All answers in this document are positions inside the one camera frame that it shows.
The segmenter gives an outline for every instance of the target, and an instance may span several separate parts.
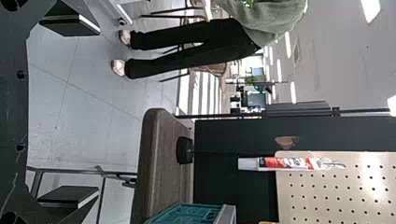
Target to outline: white floor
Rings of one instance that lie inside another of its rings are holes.
[[[175,112],[177,98],[183,101],[187,97],[185,104],[192,105],[192,92],[189,93],[188,88],[188,94],[178,97],[178,79],[163,84],[158,82],[178,72],[138,80],[113,75],[109,67],[112,59],[154,58],[160,56],[160,52],[130,51],[119,44],[115,35],[116,20],[98,1],[86,2],[100,22],[100,36],[64,38],[37,25],[27,41],[30,69],[28,164],[68,169],[92,169],[101,165],[107,170],[133,172],[137,169],[144,113],[152,107]],[[137,18],[150,10],[183,5],[183,0],[145,1],[130,5],[129,11]],[[174,25],[178,25],[178,21],[146,19],[137,20],[133,29],[146,32]],[[198,106],[207,107],[208,104],[201,105],[201,100]],[[28,185],[32,181],[33,174],[28,172]],[[101,178],[44,175],[39,194],[61,185],[100,187]],[[133,196],[132,189],[108,180],[101,223],[129,223]],[[96,212],[97,204],[84,223],[95,223]]]

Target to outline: caulk tube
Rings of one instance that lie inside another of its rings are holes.
[[[332,160],[321,157],[307,158],[239,158],[238,170],[248,171],[324,171],[332,167],[327,165]]]

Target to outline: black table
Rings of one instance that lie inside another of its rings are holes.
[[[238,171],[238,156],[275,156],[280,136],[299,136],[299,150],[395,151],[395,129],[391,117],[199,120],[193,201],[236,205],[239,223],[278,222],[275,173]]]

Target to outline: table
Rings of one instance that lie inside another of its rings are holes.
[[[190,133],[164,109],[146,113],[131,214],[135,224],[175,203],[192,202],[192,165],[180,165],[176,157],[177,139]]]

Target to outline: window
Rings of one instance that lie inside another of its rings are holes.
[[[209,114],[215,113],[215,77],[210,75]]]
[[[280,59],[276,61],[276,68],[277,68],[277,80],[278,82],[282,82],[282,66],[280,64]]]
[[[219,88],[219,91],[220,91],[220,93],[219,93],[219,113],[221,114],[222,113],[222,90],[221,90],[221,88]]]
[[[195,83],[194,83],[194,90],[192,92],[192,114],[197,115],[199,114],[199,84],[201,82],[201,73],[195,73]]]
[[[189,83],[190,76],[184,76],[180,78],[180,92],[178,96],[178,107],[183,111],[184,114],[188,114],[189,111]]]
[[[361,5],[363,6],[367,23],[372,22],[381,11],[379,0],[361,0]]]
[[[268,99],[268,105],[272,104],[272,96],[269,93],[266,93],[268,95],[267,99]]]
[[[265,78],[266,78],[267,82],[269,82],[271,80],[271,77],[270,77],[270,66],[268,64],[265,65]]]
[[[290,83],[290,93],[291,93],[291,102],[296,104],[297,103],[297,95],[296,95],[296,85],[294,81]]]
[[[209,74],[202,73],[202,104],[201,104],[201,114],[207,114],[207,96],[208,94],[208,86],[209,86]]]
[[[276,86],[275,85],[273,86],[272,91],[273,91],[273,94],[272,94],[273,95],[273,99],[276,100]]]
[[[274,65],[274,55],[272,47],[270,47],[270,64]]]
[[[290,43],[290,33],[286,32],[285,33],[285,42],[286,42],[286,53],[288,55],[288,58],[291,57],[291,43]]]
[[[215,114],[219,113],[219,79],[215,78]]]
[[[304,8],[304,13],[308,10],[308,0],[306,0],[305,8]]]
[[[388,99],[388,106],[390,109],[390,115],[396,117],[396,95]]]

